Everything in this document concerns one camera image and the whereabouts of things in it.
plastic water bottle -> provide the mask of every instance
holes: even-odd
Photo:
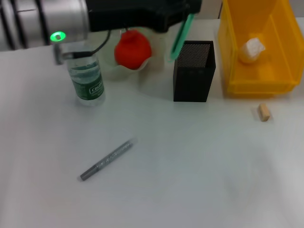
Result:
[[[68,47],[68,50],[75,52],[92,49],[84,42],[75,42]],[[97,106],[104,102],[105,88],[96,55],[68,60],[67,68],[81,104]]]

green led light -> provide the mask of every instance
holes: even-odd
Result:
[[[58,32],[54,32],[51,36],[50,39],[53,42],[59,42],[62,41],[66,38],[66,34],[64,32],[58,31]]]

yellow plastic bin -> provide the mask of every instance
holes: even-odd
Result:
[[[244,64],[239,49],[256,37],[266,50]],[[284,94],[300,84],[304,39],[288,0],[223,0],[218,41],[228,95]]]

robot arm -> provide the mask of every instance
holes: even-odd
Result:
[[[202,0],[0,0],[0,51],[81,41],[89,32],[157,32],[200,11]]]

black cable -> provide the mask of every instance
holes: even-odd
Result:
[[[111,35],[111,31],[108,31],[108,34],[104,40],[104,42],[96,48],[94,51],[82,51],[82,52],[69,52],[69,53],[64,53],[63,57],[64,59],[76,59],[76,58],[85,58],[85,57],[90,57],[94,54],[96,54],[100,49],[102,49],[106,43],[108,42],[109,38]]]

